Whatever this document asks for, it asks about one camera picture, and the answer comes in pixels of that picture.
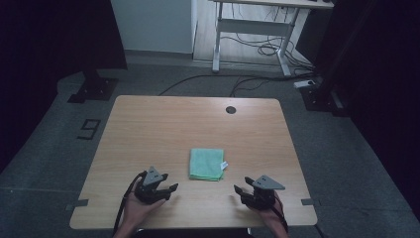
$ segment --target wooden table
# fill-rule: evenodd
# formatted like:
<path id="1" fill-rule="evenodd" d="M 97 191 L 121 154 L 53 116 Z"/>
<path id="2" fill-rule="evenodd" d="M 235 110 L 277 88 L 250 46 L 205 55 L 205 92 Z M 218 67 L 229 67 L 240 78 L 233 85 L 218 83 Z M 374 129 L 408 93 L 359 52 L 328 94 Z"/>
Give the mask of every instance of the wooden table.
<path id="1" fill-rule="evenodd" d="M 216 44 L 213 53 L 213 72 L 219 72 L 220 68 L 220 35 L 222 32 L 226 33 L 242 33 L 254 34 L 264 36 L 284 37 L 280 50 L 276 53 L 278 61 L 280 62 L 283 74 L 290 76 L 290 69 L 288 67 L 288 60 L 285 56 L 287 45 L 290 41 L 291 34 L 296 23 L 299 10 L 302 8 L 308 9 L 332 9 L 334 4 L 332 2 L 325 3 L 322 0 L 316 2 L 309 0 L 209 0 L 220 3 L 219 16 L 217 19 L 216 29 Z M 249 21 L 238 19 L 224 19 L 222 18 L 223 3 L 238 3 L 238 4 L 253 4 L 253 5 L 267 5 L 277 7 L 292 7 L 296 8 L 293 17 L 288 23 L 266 22 L 266 21 Z"/>
<path id="2" fill-rule="evenodd" d="M 223 149 L 224 178 L 190 180 L 192 148 Z M 70 226 L 112 228 L 129 183 L 150 166 L 169 174 L 159 189 L 179 187 L 143 228 L 263 226 L 234 191 L 234 184 L 252 191 L 244 177 L 262 175 L 285 186 L 278 193 L 289 225 L 317 222 L 314 207 L 301 202 L 310 195 L 277 100 L 119 96 L 79 197 L 88 205 L 74 209 Z"/>

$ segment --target white tag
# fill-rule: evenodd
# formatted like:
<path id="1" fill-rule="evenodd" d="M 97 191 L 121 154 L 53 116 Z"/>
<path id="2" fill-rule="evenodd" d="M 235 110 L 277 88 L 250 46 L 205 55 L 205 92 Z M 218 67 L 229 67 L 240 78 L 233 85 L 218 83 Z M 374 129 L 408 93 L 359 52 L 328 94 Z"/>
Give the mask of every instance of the white tag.
<path id="1" fill-rule="evenodd" d="M 220 169 L 224 170 L 227 166 L 228 166 L 228 163 L 223 162 L 222 164 L 220 164 Z"/>

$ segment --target white wall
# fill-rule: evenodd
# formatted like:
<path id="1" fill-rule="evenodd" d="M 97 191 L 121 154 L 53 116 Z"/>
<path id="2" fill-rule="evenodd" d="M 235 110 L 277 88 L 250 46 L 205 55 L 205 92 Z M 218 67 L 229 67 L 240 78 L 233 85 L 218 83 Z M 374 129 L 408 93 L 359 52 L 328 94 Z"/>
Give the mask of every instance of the white wall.
<path id="1" fill-rule="evenodd" d="M 191 54 L 197 0 L 112 0 L 124 50 Z"/>

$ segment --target floor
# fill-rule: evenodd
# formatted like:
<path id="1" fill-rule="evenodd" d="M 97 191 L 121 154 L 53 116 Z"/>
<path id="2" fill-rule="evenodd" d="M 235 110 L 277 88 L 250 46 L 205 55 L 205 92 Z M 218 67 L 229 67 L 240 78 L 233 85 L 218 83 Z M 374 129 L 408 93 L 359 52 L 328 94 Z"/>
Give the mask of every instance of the floor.
<path id="1" fill-rule="evenodd" d="M 278 67 L 211 63 L 191 59 L 127 56 L 128 70 L 101 70 L 119 78 L 109 101 L 67 103 L 81 73 L 58 83 L 58 96 L 31 138 L 0 175 L 0 237 L 111 237 L 111 229 L 69 227 L 106 121 L 118 95 L 228 97 L 239 75 L 275 78 L 244 83 L 237 97 L 275 98 L 282 107 L 318 216 L 316 226 L 290 227 L 290 237 L 420 237 L 420 223 L 377 156 L 349 118 L 311 112 Z M 86 119 L 101 120 L 91 141 L 78 140 Z M 256 238 L 272 237 L 266 228 Z"/>
<path id="2" fill-rule="evenodd" d="M 195 60 L 212 60 L 213 49 L 216 42 L 216 19 L 220 5 L 212 1 L 197 1 L 198 3 L 198 25 L 196 40 L 194 46 L 194 59 Z M 293 16 L 295 9 L 283 8 L 270 6 L 257 6 L 257 5 L 246 5 L 246 4 L 224 4 L 223 5 L 223 17 L 234 18 L 234 19 L 245 19 L 254 21 L 267 21 L 267 22 L 289 22 Z M 294 45 L 297 43 L 300 32 L 302 31 L 306 17 L 309 10 L 302 9 L 299 12 L 296 20 L 296 26 L 294 28 L 291 44 L 288 46 L 288 50 L 293 52 L 294 55 L 300 60 L 305 58 L 294 49 Z M 278 65 L 278 59 L 276 55 L 265 56 L 259 54 L 258 47 L 250 47 L 244 44 L 238 43 L 235 40 L 242 40 L 247 42 L 248 45 L 261 46 L 267 44 L 267 36 L 248 35 L 248 34 L 234 34 L 234 33 L 222 33 L 221 35 L 221 61 L 224 62 L 241 62 L 241 63 L 253 63 L 253 64 L 269 64 Z M 270 41 L 274 45 L 281 45 L 281 39 Z M 272 54 L 273 50 L 262 49 L 266 54 Z"/>

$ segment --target power strip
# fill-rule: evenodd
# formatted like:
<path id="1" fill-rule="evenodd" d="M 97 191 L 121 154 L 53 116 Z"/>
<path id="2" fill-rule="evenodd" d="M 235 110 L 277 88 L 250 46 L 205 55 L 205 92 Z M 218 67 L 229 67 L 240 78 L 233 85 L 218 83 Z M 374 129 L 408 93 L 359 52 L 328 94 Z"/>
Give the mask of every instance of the power strip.
<path id="1" fill-rule="evenodd" d="M 307 87 L 315 85 L 315 82 L 313 80 L 305 80 L 305 81 L 298 81 L 293 83 L 294 88 L 300 88 L 300 87 Z"/>

